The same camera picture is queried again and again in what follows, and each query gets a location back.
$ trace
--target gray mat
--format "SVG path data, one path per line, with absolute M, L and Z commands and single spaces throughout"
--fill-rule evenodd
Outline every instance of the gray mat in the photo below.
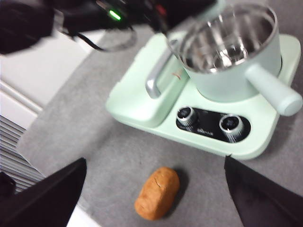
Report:
M 303 1 L 272 0 L 270 5 L 278 13 L 280 31 L 302 42 Z M 152 35 L 146 27 L 137 31 L 134 48 L 93 52 L 81 64 L 22 137 L 18 151 L 46 176 L 85 157 L 88 173 L 80 205 L 103 227 L 242 226 L 228 192 L 223 157 L 122 125 L 106 112 L 111 88 Z M 103 42 L 119 36 L 107 35 Z M 302 74 L 300 63 L 293 87 L 301 94 Z M 265 153 L 244 163 L 303 195 L 303 111 L 281 117 Z M 177 170 L 181 190 L 170 214 L 150 222 L 135 213 L 133 204 L 160 166 Z

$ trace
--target green indicator light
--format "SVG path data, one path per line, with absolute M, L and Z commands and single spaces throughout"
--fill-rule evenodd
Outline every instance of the green indicator light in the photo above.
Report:
M 109 11 L 109 14 L 116 20 L 121 20 L 121 17 L 112 10 Z

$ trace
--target mint green handle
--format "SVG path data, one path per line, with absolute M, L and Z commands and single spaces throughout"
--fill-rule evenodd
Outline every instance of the mint green handle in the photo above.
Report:
M 302 108 L 302 96 L 261 65 L 249 67 L 245 76 L 280 115 L 291 116 Z

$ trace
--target vent grille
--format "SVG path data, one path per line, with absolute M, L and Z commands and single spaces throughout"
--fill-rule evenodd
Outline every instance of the vent grille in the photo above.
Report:
M 16 152 L 18 140 L 25 129 L 0 116 L 0 172 L 5 172 L 16 181 L 20 192 L 44 177 Z

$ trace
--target bread roll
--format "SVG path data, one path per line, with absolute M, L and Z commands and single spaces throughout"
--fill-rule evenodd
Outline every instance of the bread roll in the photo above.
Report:
M 134 203 L 136 212 L 147 220 L 160 219 L 171 208 L 179 187 L 176 171 L 168 167 L 157 169 L 147 179 Z

